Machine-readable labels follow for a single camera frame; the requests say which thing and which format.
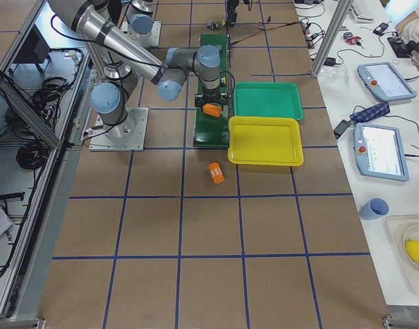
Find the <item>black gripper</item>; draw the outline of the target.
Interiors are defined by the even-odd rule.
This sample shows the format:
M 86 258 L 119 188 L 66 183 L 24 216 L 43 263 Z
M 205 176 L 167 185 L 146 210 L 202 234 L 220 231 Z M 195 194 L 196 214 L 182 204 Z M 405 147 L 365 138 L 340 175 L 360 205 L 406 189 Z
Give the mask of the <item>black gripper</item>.
M 213 104 L 222 107 L 222 114 L 228 114 L 228 104 L 230 103 L 231 95 L 228 93 L 201 93 L 195 94 L 194 106 L 198 114 L 203 114 L 203 106 L 206 104 Z
M 237 22 L 237 6 L 239 0 L 227 0 L 226 1 L 226 24 L 229 27 L 234 27 Z

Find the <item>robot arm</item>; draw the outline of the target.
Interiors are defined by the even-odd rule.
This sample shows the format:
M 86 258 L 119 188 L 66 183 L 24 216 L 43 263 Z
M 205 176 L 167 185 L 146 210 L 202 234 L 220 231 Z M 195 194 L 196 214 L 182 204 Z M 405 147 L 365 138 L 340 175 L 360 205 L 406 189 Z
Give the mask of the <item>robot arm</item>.
M 152 1 L 121 1 L 121 3 L 125 7 L 125 17 L 130 31 L 140 35 L 148 35 L 154 26 Z M 238 5 L 239 1 L 226 2 L 225 26 L 235 26 Z
M 107 1 L 49 1 L 56 16 L 83 41 L 110 51 L 131 65 L 136 72 L 157 87 L 158 95 L 172 101 L 181 93 L 190 72 L 202 88 L 195 105 L 226 106 L 228 95 L 221 92 L 222 70 L 219 50 L 215 45 L 203 45 L 196 50 L 171 48 L 164 61 L 124 34 L 110 19 Z

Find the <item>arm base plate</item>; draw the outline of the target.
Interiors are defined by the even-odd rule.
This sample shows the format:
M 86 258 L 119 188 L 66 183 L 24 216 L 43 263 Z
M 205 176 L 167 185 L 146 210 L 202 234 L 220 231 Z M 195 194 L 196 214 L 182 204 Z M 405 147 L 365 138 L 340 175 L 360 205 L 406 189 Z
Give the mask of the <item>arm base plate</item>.
M 143 151 L 149 108 L 126 108 L 127 118 L 113 128 L 104 125 L 97 115 L 98 130 L 92 134 L 90 151 Z
M 124 22 L 121 31 L 142 47 L 157 48 L 161 27 L 160 21 L 148 21 L 147 23 L 132 21 L 131 23 Z

